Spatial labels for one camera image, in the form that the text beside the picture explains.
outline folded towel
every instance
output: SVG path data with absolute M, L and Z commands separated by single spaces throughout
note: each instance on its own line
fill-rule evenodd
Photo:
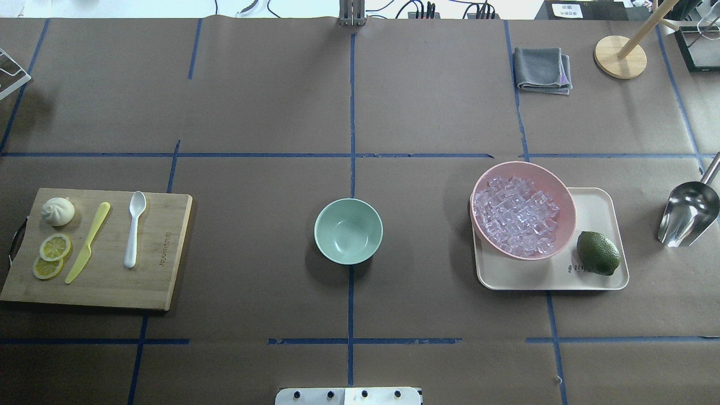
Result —
M 529 92 L 570 94 L 570 57 L 560 48 L 515 48 L 515 82 Z

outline ice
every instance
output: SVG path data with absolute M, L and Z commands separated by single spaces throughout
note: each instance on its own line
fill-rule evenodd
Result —
M 552 197 L 535 190 L 529 179 L 493 177 L 473 196 L 473 215 L 490 240 L 504 252 L 519 257 L 546 254 L 554 249 L 560 208 Z

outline white label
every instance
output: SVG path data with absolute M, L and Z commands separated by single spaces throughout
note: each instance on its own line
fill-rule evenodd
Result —
M 552 14 L 562 18 L 582 18 L 579 4 L 552 4 Z

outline plastic knife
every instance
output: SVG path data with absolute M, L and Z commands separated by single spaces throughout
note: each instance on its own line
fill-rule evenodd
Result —
M 73 280 L 75 280 L 75 277 L 78 277 L 80 272 L 83 271 L 83 268 L 85 268 L 85 264 L 87 264 L 88 260 L 90 260 L 90 255 L 92 254 L 92 250 L 90 250 L 90 245 L 92 244 L 93 239 L 95 239 L 95 235 L 97 235 L 97 231 L 100 229 L 100 225 L 102 225 L 102 223 L 105 221 L 105 217 L 107 217 L 107 213 L 109 211 L 110 203 L 101 202 L 100 206 L 95 212 L 95 218 L 93 218 L 92 220 L 92 224 L 90 225 L 90 231 L 88 231 L 88 236 L 85 238 L 83 247 L 80 248 L 80 254 L 75 260 L 73 268 L 70 269 L 70 273 L 68 273 L 68 276 L 65 278 L 65 284 L 70 284 L 71 282 L 73 282 Z

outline bowl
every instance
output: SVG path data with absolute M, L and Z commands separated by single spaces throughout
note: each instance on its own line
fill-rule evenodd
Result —
M 328 204 L 315 221 L 315 243 L 339 264 L 368 260 L 382 241 L 382 221 L 367 202 L 343 198 Z
M 475 193 L 488 188 L 488 180 L 495 177 L 510 179 L 513 176 L 533 181 L 535 183 L 534 189 L 536 191 L 542 191 L 544 194 L 550 196 L 552 201 L 560 209 L 557 216 L 552 218 L 553 221 L 557 222 L 557 227 L 553 232 L 555 236 L 555 240 L 552 242 L 554 248 L 549 252 L 544 254 L 535 252 L 529 257 L 517 256 L 506 252 L 485 234 L 474 215 Z M 563 184 L 563 182 L 548 169 L 525 161 L 509 161 L 491 167 L 477 180 L 477 183 L 475 183 L 475 187 L 472 190 L 472 194 L 470 195 L 470 218 L 472 221 L 472 227 L 475 229 L 475 233 L 482 239 L 483 242 L 487 242 L 487 244 L 498 250 L 501 254 L 517 260 L 542 260 L 554 256 L 563 250 L 568 243 L 570 243 L 570 239 L 575 232 L 577 213 L 575 210 L 575 202 L 572 200 L 570 191 L 567 187 L 565 187 L 565 184 Z

